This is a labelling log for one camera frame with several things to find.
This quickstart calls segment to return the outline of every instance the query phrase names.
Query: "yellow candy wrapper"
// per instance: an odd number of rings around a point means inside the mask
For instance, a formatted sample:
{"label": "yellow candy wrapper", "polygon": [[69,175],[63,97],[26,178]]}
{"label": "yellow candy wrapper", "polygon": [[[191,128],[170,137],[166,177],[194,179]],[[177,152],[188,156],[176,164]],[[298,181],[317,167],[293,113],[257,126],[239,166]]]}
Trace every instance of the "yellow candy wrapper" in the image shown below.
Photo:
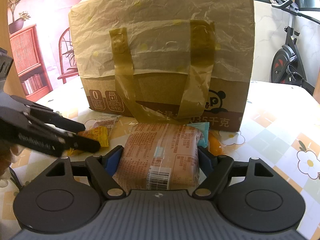
{"label": "yellow candy wrapper", "polygon": [[[78,135],[96,140],[100,143],[101,147],[109,147],[108,140],[108,128],[105,126],[98,126],[86,131],[81,131]],[[82,153],[81,150],[69,149],[67,150],[67,156]]]}

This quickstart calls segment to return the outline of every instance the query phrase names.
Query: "white flower pattern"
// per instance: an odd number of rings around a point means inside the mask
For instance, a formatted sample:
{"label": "white flower pattern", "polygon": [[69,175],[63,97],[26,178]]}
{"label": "white flower pattern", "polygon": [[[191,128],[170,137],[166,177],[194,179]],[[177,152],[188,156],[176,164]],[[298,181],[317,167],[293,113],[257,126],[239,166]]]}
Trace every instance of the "white flower pattern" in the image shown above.
{"label": "white flower pattern", "polygon": [[243,144],[245,141],[240,131],[239,132],[219,131],[219,135],[221,136],[221,142],[224,145]]}
{"label": "white flower pattern", "polygon": [[320,172],[320,161],[317,156],[312,151],[299,151],[297,157],[299,171],[308,174],[311,179],[317,179]]}

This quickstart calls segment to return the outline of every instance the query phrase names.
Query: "cardboard box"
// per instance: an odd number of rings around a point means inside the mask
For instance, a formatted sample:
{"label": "cardboard box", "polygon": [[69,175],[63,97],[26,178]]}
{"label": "cardboard box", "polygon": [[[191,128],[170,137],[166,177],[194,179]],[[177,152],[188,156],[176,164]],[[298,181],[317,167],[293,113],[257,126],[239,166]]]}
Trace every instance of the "cardboard box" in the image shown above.
{"label": "cardboard box", "polygon": [[[195,93],[201,93],[198,102],[189,101],[202,108],[200,114],[188,116],[190,121],[238,131],[253,63],[253,10],[253,0],[82,0],[71,9],[69,21],[90,108],[132,116],[126,95],[133,93],[136,103],[175,118],[191,78]],[[193,21],[208,26],[202,34],[209,29],[212,33],[194,35]],[[113,42],[119,37],[127,48],[115,48]],[[199,47],[193,50],[195,43]],[[116,55],[120,59],[129,53],[124,67],[132,64],[131,87],[122,86],[117,69],[123,66],[115,63],[115,52],[122,53]],[[199,80],[205,71],[194,74],[191,69],[201,69],[201,64],[210,72]]]}
{"label": "cardboard box", "polygon": [[[135,75],[141,84],[136,88],[137,102],[159,111],[169,117],[176,116],[179,110],[179,99],[183,94],[186,76],[180,74],[150,73]],[[114,76],[104,78],[81,78],[87,99],[92,110],[133,115],[116,92]],[[191,118],[191,122],[210,122],[215,130],[238,131],[247,100],[249,83],[232,82],[212,78],[205,111],[201,116]],[[148,101],[157,96],[161,103]]]}

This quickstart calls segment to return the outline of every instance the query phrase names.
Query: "printed icon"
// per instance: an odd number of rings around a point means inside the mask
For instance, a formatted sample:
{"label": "printed icon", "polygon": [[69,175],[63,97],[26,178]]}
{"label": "printed icon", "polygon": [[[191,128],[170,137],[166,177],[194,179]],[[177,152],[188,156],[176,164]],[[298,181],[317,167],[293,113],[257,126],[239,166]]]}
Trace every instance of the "printed icon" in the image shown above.
{"label": "printed icon", "polygon": [[102,94],[99,90],[89,90],[89,94],[94,108],[106,109]]}
{"label": "printed icon", "polygon": [[118,100],[117,100],[117,96],[116,96],[116,93],[114,93],[114,92],[109,92],[109,99],[110,99],[110,101],[112,101],[112,102],[117,102]]}
{"label": "printed icon", "polygon": [[108,108],[114,112],[124,112],[124,103],[121,97],[115,91],[106,91],[106,100]]}
{"label": "printed icon", "polygon": [[208,102],[205,104],[205,112],[217,114],[219,112],[228,112],[227,109],[222,108],[222,100],[226,98],[225,92],[222,90],[216,92],[209,90]]}

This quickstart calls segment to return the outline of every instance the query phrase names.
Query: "potted plant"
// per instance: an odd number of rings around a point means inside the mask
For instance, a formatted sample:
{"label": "potted plant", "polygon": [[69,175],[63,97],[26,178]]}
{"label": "potted plant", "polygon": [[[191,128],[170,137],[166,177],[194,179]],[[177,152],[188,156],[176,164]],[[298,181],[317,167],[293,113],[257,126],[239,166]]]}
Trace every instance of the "potted plant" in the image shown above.
{"label": "potted plant", "polygon": [[19,19],[14,19],[14,11],[20,2],[21,0],[8,0],[8,8],[12,13],[12,23],[9,24],[10,34],[17,32],[18,30],[21,30],[23,27],[23,22],[30,18],[28,12],[23,11],[22,13],[19,13]]}

